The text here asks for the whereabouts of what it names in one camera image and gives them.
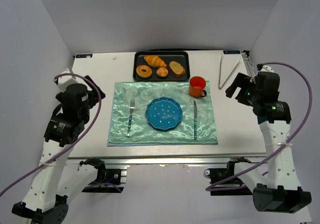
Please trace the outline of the glazed donut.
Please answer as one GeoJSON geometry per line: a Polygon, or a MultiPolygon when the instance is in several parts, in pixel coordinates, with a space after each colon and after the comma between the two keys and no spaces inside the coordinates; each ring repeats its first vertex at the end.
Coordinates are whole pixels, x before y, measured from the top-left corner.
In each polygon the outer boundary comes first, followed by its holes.
{"type": "Polygon", "coordinates": [[[151,77],[152,73],[153,73],[152,69],[147,65],[139,65],[136,68],[136,74],[138,75],[138,77],[143,79],[147,79],[151,77]]]}

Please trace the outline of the round bread roll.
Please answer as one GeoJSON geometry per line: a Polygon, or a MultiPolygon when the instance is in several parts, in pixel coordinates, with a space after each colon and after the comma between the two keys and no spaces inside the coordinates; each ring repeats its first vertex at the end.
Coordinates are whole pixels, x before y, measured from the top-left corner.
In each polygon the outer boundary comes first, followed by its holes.
{"type": "Polygon", "coordinates": [[[168,76],[168,70],[164,67],[160,67],[157,69],[156,74],[160,78],[166,78],[168,76]]]}

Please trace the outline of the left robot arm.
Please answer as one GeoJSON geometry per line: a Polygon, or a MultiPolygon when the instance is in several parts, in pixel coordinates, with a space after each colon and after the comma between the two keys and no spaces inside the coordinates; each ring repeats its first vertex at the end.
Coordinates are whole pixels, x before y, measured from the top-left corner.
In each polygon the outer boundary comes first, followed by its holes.
{"type": "Polygon", "coordinates": [[[71,75],[68,84],[55,97],[59,105],[53,110],[44,133],[43,151],[31,187],[24,199],[12,208],[12,213],[29,219],[32,224],[61,224],[70,203],[92,184],[106,178],[104,161],[89,158],[81,161],[77,172],[60,185],[67,159],[77,144],[91,129],[98,116],[90,118],[90,109],[102,106],[105,94],[88,76],[76,81],[71,75]]]}

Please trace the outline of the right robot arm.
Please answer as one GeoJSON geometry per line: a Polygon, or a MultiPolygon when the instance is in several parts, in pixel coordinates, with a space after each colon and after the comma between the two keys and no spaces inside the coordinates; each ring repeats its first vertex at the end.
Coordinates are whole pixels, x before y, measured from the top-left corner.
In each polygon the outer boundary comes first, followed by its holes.
{"type": "Polygon", "coordinates": [[[238,73],[225,91],[231,98],[239,88],[238,103],[253,108],[269,157],[267,177],[254,170],[245,172],[249,161],[244,158],[232,158],[227,163],[227,174],[236,175],[247,186],[257,211],[293,214],[310,204],[312,196],[303,191],[295,171],[289,142],[291,114],[288,104],[278,100],[279,85],[276,73],[259,72],[254,82],[238,73]]]}

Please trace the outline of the bread slice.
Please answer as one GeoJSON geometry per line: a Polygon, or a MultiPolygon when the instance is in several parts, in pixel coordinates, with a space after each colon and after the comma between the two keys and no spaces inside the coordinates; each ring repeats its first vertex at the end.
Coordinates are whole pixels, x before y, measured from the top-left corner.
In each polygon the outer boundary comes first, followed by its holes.
{"type": "Polygon", "coordinates": [[[176,77],[181,77],[185,74],[185,68],[176,61],[171,61],[169,63],[169,68],[176,77]]]}

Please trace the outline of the right blue table label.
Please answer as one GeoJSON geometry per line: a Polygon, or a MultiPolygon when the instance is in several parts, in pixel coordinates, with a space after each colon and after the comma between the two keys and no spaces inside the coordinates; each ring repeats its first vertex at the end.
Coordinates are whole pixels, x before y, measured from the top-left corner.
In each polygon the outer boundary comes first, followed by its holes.
{"type": "Polygon", "coordinates": [[[239,50],[224,50],[223,54],[224,55],[241,54],[241,52],[239,50]]]}

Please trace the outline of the blue table label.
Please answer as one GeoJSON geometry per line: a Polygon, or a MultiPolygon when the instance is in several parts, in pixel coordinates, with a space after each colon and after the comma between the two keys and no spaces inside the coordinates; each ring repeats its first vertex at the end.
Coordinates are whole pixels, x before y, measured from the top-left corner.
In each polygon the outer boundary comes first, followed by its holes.
{"type": "Polygon", "coordinates": [[[75,58],[92,58],[93,54],[77,54],[75,58]]]}
{"type": "Polygon", "coordinates": [[[224,50],[223,54],[224,55],[241,54],[241,52],[239,50],[224,50]]]}

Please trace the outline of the left blue table label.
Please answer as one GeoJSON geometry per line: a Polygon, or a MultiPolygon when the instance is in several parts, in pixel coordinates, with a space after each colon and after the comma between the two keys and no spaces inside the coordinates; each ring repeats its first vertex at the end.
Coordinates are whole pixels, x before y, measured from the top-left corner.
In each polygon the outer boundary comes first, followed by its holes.
{"type": "Polygon", "coordinates": [[[77,54],[75,58],[92,58],[93,54],[77,54]]]}

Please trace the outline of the orange mug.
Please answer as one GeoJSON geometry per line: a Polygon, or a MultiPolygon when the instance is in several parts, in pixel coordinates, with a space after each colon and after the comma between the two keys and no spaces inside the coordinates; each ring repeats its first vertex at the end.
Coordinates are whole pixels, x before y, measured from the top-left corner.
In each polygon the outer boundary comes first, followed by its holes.
{"type": "Polygon", "coordinates": [[[200,76],[194,76],[189,80],[189,88],[188,92],[192,97],[200,98],[206,97],[207,92],[205,91],[205,87],[207,82],[204,78],[200,76]]]}

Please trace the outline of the teal patterned placemat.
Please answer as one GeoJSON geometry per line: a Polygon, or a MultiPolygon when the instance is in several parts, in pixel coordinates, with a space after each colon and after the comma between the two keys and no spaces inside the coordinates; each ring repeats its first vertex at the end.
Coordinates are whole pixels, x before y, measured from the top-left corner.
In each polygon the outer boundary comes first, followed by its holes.
{"type": "Polygon", "coordinates": [[[114,86],[108,146],[218,144],[217,126],[208,86],[205,87],[207,96],[204,98],[190,96],[188,82],[117,82],[114,86]],[[174,99],[183,111],[182,121],[176,128],[168,131],[154,129],[145,117],[147,105],[161,97],[174,99]],[[135,110],[130,136],[127,137],[131,99],[135,100],[135,110]],[[194,100],[198,108],[196,140],[194,100]]]}

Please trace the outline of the croissant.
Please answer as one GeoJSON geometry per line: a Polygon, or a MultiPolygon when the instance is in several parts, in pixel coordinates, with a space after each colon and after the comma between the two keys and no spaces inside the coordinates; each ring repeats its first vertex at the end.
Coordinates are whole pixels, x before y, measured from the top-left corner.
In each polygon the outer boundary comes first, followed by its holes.
{"type": "Polygon", "coordinates": [[[157,55],[148,55],[144,57],[145,62],[152,68],[166,67],[166,63],[157,55]]]}

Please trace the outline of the blue dotted plate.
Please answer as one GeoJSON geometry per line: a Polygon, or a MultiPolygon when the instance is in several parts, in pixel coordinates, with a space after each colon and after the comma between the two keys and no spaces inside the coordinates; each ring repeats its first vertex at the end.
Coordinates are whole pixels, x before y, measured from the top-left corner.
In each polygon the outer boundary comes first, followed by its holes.
{"type": "Polygon", "coordinates": [[[151,101],[145,110],[145,117],[154,129],[168,131],[177,127],[183,119],[180,104],[172,98],[161,97],[151,101]]]}

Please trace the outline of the aluminium table frame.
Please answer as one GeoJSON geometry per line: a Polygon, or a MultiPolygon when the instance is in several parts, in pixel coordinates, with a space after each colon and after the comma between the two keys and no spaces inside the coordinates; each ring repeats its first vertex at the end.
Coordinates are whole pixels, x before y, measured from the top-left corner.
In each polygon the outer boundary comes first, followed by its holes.
{"type": "Polygon", "coordinates": [[[134,53],[96,53],[92,58],[76,58],[72,70],[79,75],[89,75],[106,97],[97,121],[75,145],[69,162],[97,157],[113,164],[208,164],[213,158],[239,156],[256,160],[264,157],[264,139],[251,108],[227,98],[225,91],[217,87],[218,83],[230,85],[237,73],[247,72],[243,57],[240,54],[224,55],[221,50],[189,51],[188,55],[191,76],[205,78],[210,89],[217,145],[109,147],[114,84],[133,80],[134,53]]]}

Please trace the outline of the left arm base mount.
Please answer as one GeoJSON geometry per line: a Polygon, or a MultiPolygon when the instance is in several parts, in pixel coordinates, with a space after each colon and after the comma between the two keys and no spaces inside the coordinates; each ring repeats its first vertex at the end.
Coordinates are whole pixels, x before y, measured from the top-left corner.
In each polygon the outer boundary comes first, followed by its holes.
{"type": "Polygon", "coordinates": [[[80,161],[78,171],[84,165],[97,169],[97,177],[83,190],[83,193],[121,193],[127,180],[127,168],[108,168],[106,163],[97,158],[80,161]]]}

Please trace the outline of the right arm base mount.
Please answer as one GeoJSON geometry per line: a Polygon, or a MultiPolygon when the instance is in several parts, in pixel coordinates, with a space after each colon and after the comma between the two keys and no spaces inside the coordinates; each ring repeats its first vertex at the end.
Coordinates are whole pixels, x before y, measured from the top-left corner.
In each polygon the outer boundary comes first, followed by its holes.
{"type": "MultiPolygon", "coordinates": [[[[247,158],[231,158],[227,164],[226,168],[208,168],[204,171],[204,176],[210,179],[210,184],[221,181],[225,178],[234,175],[234,169],[236,163],[249,163],[247,158]]],[[[235,178],[233,180],[227,181],[221,186],[217,185],[215,188],[223,189],[222,191],[210,191],[211,196],[251,196],[252,192],[247,188],[244,183],[239,179],[235,178]]]]}

